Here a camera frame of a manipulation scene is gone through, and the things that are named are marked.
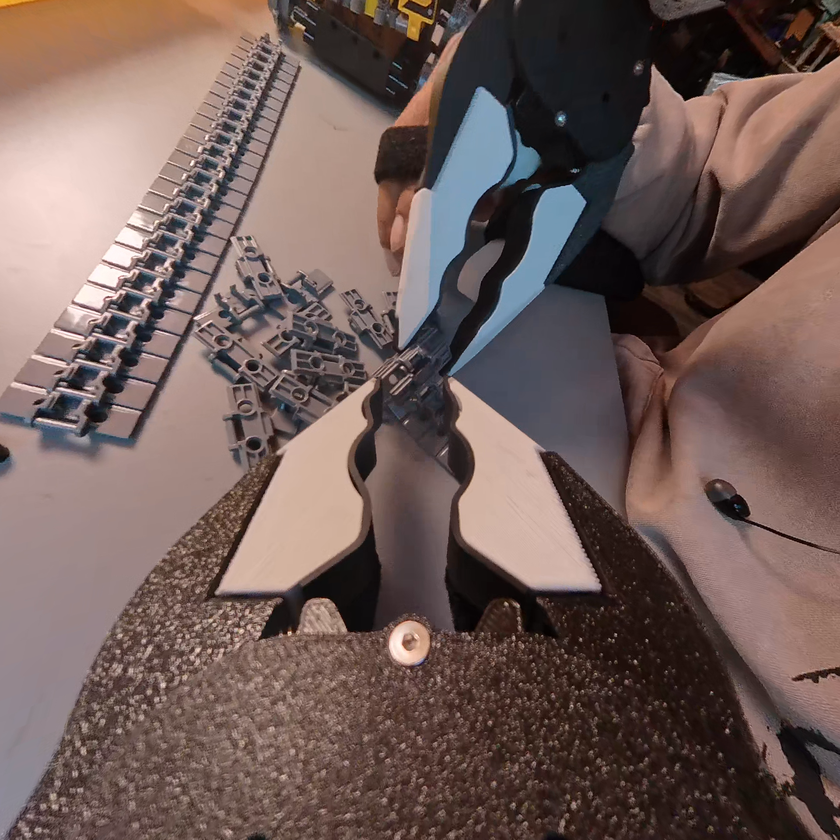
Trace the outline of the person's right forearm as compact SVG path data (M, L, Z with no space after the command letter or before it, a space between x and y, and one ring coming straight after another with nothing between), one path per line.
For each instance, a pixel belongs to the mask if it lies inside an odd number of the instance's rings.
M651 285L807 246L838 224L838 59L689 100L653 69L633 145L602 226Z

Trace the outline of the yellow toy robot vehicle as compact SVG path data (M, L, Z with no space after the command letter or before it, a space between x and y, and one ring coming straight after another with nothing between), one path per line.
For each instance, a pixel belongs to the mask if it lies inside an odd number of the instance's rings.
M407 104L480 2L272 1L281 31L299 34L321 63L394 106Z

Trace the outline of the person's right hand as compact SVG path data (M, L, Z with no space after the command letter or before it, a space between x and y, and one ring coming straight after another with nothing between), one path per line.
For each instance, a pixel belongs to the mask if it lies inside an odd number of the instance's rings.
M374 166L376 224L385 263L394 277L401 272L408 216L424 165L433 86L445 74L461 38L457 34L449 40L429 79L381 136Z

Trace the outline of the grey desk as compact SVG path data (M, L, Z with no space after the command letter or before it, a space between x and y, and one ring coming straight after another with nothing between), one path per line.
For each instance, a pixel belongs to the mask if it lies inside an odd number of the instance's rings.
M173 152L266 2L41 2L2 11L2 388L53 327ZM301 73L240 230L282 276L396 286L372 171L392 120ZM602 299L551 288L463 381L624 511L627 427ZM243 475L225 382L184 341L131 444L2 424L2 831L60 740L103 638L173 543Z

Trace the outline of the pile of grey track links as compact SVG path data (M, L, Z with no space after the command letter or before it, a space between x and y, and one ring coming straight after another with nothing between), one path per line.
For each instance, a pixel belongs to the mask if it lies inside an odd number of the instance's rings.
M344 328L325 303L334 292L325 273L283 280L255 237L229 242L238 281L214 293L215 308L194 319L193 336L228 379L227 447L247 472L366 382L363 340L390 354L396 294L387 291L378 312L356 289L340 292Z

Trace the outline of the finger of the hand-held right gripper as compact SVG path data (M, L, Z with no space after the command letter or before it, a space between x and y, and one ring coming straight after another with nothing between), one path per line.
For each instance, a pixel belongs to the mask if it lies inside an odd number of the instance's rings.
M540 294L584 209L585 199L573 185L531 188L511 206L500 255L450 344L451 375Z
M465 246L470 216L508 173L514 152L506 107L478 87L434 185L412 201L396 302L399 349L435 310L446 269Z

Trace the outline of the person's beige hoodie torso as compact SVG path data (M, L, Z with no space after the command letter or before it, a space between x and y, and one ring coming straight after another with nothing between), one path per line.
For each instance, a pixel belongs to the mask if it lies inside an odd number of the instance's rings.
M738 691L756 750L805 835L838 838L838 225L676 348L614 336L631 461L626 511L686 588Z

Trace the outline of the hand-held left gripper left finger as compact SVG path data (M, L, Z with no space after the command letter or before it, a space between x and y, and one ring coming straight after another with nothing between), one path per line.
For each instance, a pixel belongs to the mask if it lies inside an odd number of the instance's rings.
M216 596L287 595L329 581L350 599L368 585L380 570L366 480L381 423L373 377L281 450Z

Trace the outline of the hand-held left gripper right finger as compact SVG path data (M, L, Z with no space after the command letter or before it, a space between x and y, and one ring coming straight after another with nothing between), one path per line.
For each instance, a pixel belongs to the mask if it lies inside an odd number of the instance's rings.
M544 450L456 380L446 393L457 545L522 592L600 594L602 583L543 462Z

